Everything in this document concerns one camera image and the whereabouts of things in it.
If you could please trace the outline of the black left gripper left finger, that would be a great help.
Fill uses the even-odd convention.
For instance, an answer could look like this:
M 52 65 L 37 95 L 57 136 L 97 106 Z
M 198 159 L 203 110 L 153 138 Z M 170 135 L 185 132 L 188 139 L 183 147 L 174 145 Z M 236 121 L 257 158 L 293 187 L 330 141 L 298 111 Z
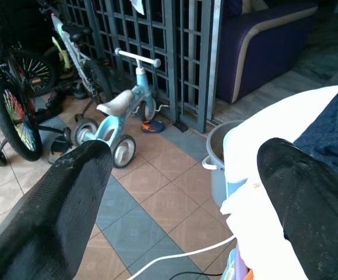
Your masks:
M 73 279 L 111 171 L 99 140 L 56 160 L 0 224 L 0 279 Z

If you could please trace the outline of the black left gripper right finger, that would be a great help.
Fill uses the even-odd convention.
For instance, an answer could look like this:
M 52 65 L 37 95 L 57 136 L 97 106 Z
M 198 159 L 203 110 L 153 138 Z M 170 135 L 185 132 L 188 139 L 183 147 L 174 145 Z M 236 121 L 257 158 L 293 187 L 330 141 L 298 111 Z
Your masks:
M 308 279 L 338 279 L 338 174 L 281 138 L 260 146 L 257 167 Z

